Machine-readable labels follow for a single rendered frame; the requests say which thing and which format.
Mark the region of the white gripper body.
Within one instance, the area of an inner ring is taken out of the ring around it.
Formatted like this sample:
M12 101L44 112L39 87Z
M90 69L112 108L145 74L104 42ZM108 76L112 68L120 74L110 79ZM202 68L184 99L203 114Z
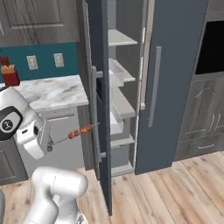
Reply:
M23 134L24 149L35 159L43 158L47 153L50 136L48 121L33 121Z

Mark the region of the dark blue freezer door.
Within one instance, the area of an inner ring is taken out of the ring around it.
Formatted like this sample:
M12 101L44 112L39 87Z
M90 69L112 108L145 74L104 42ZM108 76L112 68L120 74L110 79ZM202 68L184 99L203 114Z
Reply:
M103 73L96 81L96 91L100 148L101 152L106 153L106 157L100 163L97 159L96 177L100 180L108 214L112 215L108 0L87 0L87 12L92 67Z

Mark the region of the black built-in oven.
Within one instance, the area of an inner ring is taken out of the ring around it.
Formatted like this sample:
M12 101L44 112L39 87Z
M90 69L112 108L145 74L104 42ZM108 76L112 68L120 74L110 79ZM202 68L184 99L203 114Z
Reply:
M224 21L206 23L196 74L224 72Z

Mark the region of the grey wall cupboard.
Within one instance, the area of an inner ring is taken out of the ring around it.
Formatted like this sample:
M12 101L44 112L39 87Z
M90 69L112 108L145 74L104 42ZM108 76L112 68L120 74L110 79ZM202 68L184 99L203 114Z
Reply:
M78 41L75 0L0 0L0 47Z

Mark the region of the kebab skewer with meat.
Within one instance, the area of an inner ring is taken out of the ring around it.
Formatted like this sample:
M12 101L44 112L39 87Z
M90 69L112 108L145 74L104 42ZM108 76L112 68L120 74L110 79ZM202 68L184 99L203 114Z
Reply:
M65 138L59 140L58 142L53 143L53 145L62 143L64 141L66 141L67 139L74 139L74 138L76 138L76 137L78 137L78 136L80 136L82 134L86 134L90 130L92 130L95 126L98 126L98 125L100 125L99 122L95 123L95 124L89 124L89 125L87 125L85 127L82 127L80 129L76 129L76 130L70 132Z

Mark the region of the dark grey base cabinet door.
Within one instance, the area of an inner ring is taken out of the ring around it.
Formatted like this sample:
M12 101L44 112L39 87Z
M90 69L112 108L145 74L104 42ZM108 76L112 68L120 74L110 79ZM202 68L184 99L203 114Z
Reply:
M0 186L27 179L27 172L14 139L0 141Z

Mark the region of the dark blue fridge door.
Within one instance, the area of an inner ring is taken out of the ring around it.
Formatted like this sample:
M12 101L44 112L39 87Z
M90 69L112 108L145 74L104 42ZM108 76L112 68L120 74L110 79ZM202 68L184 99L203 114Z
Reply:
M172 165L207 4L208 0L155 0L135 174ZM162 55L154 121L149 128L156 46L162 46Z

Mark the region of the red knife block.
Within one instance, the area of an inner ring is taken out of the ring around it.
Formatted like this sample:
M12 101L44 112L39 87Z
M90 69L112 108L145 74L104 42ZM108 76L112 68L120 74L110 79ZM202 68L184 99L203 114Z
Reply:
M15 64L11 64L7 57L0 57L1 73L6 86L18 86L20 79Z

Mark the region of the grey cupboard run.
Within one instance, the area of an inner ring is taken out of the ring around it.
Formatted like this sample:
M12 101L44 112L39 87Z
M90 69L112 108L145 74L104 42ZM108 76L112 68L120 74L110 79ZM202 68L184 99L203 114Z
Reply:
M195 73L206 24L212 21L224 21L224 0L208 0L174 157L176 161L224 151L224 72Z

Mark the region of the grey freezer interior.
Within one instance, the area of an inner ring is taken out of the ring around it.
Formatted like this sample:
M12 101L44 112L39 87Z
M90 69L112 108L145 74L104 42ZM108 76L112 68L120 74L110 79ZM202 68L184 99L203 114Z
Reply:
M110 106L111 89L119 88L136 116L123 119L123 132L111 135L110 142L132 136L134 143L111 148L112 175L120 176L135 170L139 101L144 54L144 28L147 16L148 0L108 0L108 30L118 30L134 39L136 45L108 46L108 59L117 60L136 80L126 82L123 87L109 89Z

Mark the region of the white wall outlet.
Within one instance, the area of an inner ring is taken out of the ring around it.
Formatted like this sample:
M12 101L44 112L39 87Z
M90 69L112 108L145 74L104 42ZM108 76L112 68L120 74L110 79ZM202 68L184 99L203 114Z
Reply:
M63 60L63 54L62 53L55 53L53 55L54 62L56 67L63 67L64 66L64 60Z
M39 68L37 58L35 55L27 56L26 58L30 70L37 70Z

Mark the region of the light grey cabinet panel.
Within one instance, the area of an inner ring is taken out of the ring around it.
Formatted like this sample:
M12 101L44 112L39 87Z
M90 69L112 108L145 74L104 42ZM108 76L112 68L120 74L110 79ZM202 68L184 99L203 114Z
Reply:
M66 137L68 133L80 127L77 115L51 119L49 123L51 124L51 137L54 142ZM39 166L52 166L73 171L84 167L81 138L79 136L54 145L53 150L39 160L31 157L25 150L21 150L20 155L29 177Z

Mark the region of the white freezer drawer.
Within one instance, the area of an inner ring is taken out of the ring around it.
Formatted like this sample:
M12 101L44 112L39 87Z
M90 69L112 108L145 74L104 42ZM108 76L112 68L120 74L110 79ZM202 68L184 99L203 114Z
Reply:
M108 60L109 85L111 87L123 87L126 82L136 79L116 60Z
M123 132L123 119L114 105L110 106L110 134L116 135Z

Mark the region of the grey fridge side panel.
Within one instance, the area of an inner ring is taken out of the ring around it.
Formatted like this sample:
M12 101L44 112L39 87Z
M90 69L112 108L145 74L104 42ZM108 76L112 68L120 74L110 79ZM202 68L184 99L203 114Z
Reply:
M80 40L77 44L78 63L80 79L87 95L87 105L78 107L80 126L86 126L92 122L91 112L91 72L90 72L90 50L88 35L88 11L86 0L76 0L78 26ZM81 136L84 166L87 170L95 168L95 155L93 149L92 134L88 132Z

